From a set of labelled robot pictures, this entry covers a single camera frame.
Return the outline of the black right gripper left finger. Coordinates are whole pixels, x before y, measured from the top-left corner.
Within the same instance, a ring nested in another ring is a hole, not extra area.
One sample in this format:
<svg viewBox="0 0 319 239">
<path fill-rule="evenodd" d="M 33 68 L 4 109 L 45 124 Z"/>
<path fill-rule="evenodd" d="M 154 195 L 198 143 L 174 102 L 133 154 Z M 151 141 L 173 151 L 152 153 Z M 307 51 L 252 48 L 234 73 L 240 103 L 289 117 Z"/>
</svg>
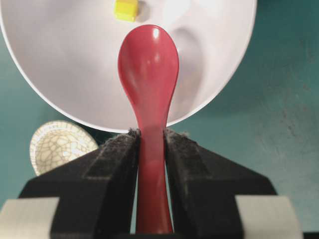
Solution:
<svg viewBox="0 0 319 239">
<path fill-rule="evenodd" d="M 26 183 L 21 198 L 59 198 L 52 239 L 130 237 L 140 136 L 131 129 Z"/>
</svg>

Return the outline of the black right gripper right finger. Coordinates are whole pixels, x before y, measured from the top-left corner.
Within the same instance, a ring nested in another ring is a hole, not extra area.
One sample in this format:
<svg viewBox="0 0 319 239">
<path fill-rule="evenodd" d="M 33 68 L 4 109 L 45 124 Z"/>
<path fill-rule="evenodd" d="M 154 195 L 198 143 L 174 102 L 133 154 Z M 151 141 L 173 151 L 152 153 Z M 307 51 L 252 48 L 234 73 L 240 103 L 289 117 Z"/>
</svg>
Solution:
<svg viewBox="0 0 319 239">
<path fill-rule="evenodd" d="M 186 239 L 241 239 L 236 195 L 276 195 L 270 180 L 167 128 L 165 161 L 175 232 Z"/>
</svg>

